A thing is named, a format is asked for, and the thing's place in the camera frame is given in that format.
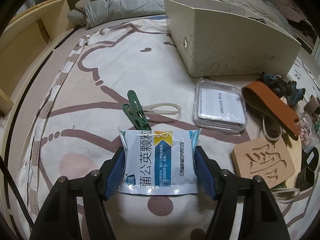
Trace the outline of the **green plastic clothespin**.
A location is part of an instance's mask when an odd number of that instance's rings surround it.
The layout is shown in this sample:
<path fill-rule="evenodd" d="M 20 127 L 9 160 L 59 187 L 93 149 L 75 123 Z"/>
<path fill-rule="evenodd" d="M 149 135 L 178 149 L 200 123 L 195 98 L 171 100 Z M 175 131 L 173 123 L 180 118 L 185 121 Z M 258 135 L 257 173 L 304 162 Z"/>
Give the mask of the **green plastic clothespin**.
<path fill-rule="evenodd" d="M 144 114 L 140 101 L 134 90 L 129 90 L 127 93 L 129 103 L 122 106 L 123 112 L 129 118 L 135 129 L 141 131 L 150 131 L 151 127 Z"/>

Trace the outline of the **dark crochet yarn piece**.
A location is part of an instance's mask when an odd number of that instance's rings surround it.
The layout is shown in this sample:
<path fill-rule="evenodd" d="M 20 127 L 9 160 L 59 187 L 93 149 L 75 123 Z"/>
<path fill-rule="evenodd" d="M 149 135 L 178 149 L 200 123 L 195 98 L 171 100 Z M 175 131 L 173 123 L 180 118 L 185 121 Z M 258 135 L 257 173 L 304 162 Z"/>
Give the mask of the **dark crochet yarn piece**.
<path fill-rule="evenodd" d="M 285 81 L 280 75 L 262 72 L 257 81 L 265 84 L 278 98 L 285 98 L 290 108 L 295 107 L 305 95 L 305 88 L 297 88 L 296 81 Z"/>

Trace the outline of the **white shoe box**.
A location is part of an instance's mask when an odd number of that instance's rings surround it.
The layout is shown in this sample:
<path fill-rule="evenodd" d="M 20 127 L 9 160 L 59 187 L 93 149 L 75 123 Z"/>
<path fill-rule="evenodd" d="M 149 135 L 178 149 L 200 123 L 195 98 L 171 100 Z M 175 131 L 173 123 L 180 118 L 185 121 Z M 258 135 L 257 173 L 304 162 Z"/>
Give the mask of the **white shoe box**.
<path fill-rule="evenodd" d="M 164 0 L 168 31 L 191 77 L 286 76 L 300 43 L 265 17 L 214 0 Z"/>

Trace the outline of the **light wooden oval board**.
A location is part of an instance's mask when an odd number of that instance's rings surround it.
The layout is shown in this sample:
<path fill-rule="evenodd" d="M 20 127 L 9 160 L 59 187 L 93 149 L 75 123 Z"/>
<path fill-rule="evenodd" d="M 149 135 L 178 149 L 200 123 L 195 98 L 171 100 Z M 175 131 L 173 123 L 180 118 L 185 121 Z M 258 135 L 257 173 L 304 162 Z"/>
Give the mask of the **light wooden oval board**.
<path fill-rule="evenodd" d="M 282 138 L 285 142 L 287 150 L 290 154 L 292 162 L 295 167 L 294 174 L 284 181 L 284 184 L 287 188 L 294 188 L 296 185 L 296 180 L 299 172 L 301 171 L 302 165 L 302 142 L 299 138 L 298 140 L 293 140 L 287 133 L 282 135 Z"/>

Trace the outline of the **clear plastic card case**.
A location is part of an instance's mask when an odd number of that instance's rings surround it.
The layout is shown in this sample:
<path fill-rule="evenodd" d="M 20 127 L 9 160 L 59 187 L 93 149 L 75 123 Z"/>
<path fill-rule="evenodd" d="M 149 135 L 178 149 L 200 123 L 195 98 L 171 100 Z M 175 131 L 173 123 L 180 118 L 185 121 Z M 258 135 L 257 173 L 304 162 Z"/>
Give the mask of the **clear plastic card case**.
<path fill-rule="evenodd" d="M 197 81 L 193 121 L 197 126 L 240 133 L 247 125 L 244 98 L 236 86 L 201 78 Z"/>

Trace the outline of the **white rubber band loop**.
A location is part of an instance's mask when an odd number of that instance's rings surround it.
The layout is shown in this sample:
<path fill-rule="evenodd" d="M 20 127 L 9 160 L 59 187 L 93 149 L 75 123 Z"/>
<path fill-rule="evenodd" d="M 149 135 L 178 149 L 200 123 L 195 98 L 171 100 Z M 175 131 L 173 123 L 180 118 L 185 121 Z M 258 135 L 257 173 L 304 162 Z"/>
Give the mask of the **white rubber band loop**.
<path fill-rule="evenodd" d="M 159 114 L 159 115 L 179 115 L 181 107 L 175 103 L 156 103 L 142 107 L 146 114 Z"/>

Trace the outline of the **carved wooden block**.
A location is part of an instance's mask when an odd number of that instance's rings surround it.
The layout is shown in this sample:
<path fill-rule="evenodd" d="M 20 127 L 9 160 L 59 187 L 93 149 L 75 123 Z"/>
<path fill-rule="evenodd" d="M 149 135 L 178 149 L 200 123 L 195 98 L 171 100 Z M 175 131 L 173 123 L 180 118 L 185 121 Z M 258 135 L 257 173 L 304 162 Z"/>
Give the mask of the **carved wooden block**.
<path fill-rule="evenodd" d="M 295 166 L 283 139 L 275 143 L 265 137 L 234 146 L 231 153 L 235 172 L 242 178 L 261 176 L 273 188 L 295 173 Z"/>

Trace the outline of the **blue white medicine sachet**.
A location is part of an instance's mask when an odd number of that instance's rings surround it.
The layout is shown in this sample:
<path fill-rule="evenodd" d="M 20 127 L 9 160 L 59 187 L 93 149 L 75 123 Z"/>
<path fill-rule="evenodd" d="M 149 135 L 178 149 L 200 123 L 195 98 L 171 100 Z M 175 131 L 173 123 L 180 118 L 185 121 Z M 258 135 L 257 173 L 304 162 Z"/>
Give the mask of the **blue white medicine sachet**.
<path fill-rule="evenodd" d="M 148 196 L 197 194 L 194 152 L 200 132 L 121 131 L 126 164 L 119 191 Z"/>

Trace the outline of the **black plastic cup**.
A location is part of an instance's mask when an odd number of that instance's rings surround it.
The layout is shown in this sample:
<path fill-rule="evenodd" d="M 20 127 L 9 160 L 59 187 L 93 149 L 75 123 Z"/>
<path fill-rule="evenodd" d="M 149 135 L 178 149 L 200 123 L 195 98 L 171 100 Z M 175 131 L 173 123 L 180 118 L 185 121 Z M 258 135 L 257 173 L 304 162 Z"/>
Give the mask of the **black plastic cup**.
<path fill-rule="evenodd" d="M 315 182 L 315 173 L 308 166 L 302 169 L 296 179 L 296 188 L 300 191 L 313 187 Z"/>

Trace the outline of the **wooden bedside shelf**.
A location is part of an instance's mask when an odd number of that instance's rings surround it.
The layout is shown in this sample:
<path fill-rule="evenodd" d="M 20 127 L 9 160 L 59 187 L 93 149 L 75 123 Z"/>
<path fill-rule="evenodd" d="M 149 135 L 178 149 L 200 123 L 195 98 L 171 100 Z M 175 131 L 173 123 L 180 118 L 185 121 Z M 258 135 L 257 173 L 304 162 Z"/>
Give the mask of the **wooden bedside shelf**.
<path fill-rule="evenodd" d="M 67 14 L 79 0 L 47 0 L 15 16 L 1 35 L 1 113 L 8 114 L 11 95 L 37 58 L 74 30 Z"/>

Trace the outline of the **bag of pink beads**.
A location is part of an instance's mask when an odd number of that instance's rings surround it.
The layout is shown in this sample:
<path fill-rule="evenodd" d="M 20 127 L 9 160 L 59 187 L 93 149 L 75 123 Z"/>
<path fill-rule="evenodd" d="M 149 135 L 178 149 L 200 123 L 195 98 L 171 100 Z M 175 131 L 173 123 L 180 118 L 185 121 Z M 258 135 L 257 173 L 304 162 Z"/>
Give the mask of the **bag of pink beads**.
<path fill-rule="evenodd" d="M 299 137 L 302 143 L 302 149 L 307 152 L 312 148 L 315 140 L 315 132 L 313 131 L 313 123 L 310 115 L 306 112 L 298 113 L 299 120 L 296 126 L 299 130 Z"/>

